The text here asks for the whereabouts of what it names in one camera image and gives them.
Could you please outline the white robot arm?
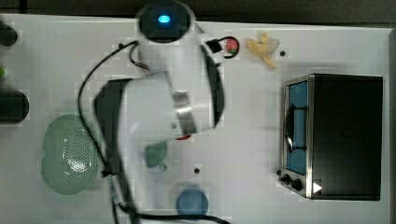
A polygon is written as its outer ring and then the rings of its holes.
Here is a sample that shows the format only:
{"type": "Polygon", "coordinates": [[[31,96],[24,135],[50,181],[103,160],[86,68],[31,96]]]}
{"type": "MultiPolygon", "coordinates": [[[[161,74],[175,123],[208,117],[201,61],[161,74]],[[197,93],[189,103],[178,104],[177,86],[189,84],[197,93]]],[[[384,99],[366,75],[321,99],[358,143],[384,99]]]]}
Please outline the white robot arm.
{"type": "Polygon", "coordinates": [[[177,0],[156,0],[136,15],[141,78],[109,80],[94,99],[106,146],[106,166],[117,178],[119,206],[133,224],[143,219],[133,198],[146,147],[215,128],[225,97],[222,48],[177,0]]]}

